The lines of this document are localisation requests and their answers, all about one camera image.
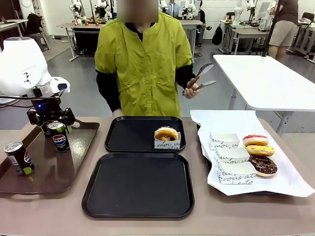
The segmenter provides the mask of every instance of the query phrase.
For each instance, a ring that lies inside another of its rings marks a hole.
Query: black sleeve
[[[184,89],[187,88],[187,83],[196,76],[192,72],[193,65],[185,65],[178,69],[175,72],[175,81],[178,83],[179,86],[183,87]]]
[[[200,10],[200,21],[204,24],[206,23],[206,15],[203,10]]]
[[[115,74],[106,74],[99,71],[96,72],[98,91],[105,98],[110,110],[113,112],[121,108],[117,85],[117,76]]]

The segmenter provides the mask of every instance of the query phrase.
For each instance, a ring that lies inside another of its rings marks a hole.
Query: person's left hand
[[[183,94],[183,95],[184,95],[187,99],[192,99],[192,98],[196,97],[196,96],[198,95],[198,93],[199,93],[199,90],[195,90],[195,89],[198,88],[198,87],[199,87],[198,84],[194,83],[194,84],[191,86],[191,88],[186,88],[186,89],[184,90],[184,94]]]

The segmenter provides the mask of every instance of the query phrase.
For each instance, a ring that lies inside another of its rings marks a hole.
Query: beige shorts
[[[297,25],[291,21],[279,21],[276,23],[270,39],[270,45],[289,47],[297,33]]]

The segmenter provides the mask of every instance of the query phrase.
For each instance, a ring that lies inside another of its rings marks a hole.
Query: dark shirt
[[[291,21],[298,24],[299,5],[296,0],[281,0],[280,4],[283,6],[279,12],[277,21]]]
[[[200,10],[199,13],[200,13],[200,21],[205,24],[206,23],[205,12],[203,10]]]
[[[133,25],[133,23],[126,23],[126,27],[138,34],[140,40],[143,40],[143,34],[140,33]],[[175,82],[184,89],[187,87],[187,83],[195,78],[192,72],[193,65],[186,65],[176,69],[175,72]],[[99,71],[97,72],[96,82],[98,85],[99,93],[105,98],[110,110],[113,112],[121,108],[119,100],[119,90],[117,85],[117,75],[116,74],[106,74]]]

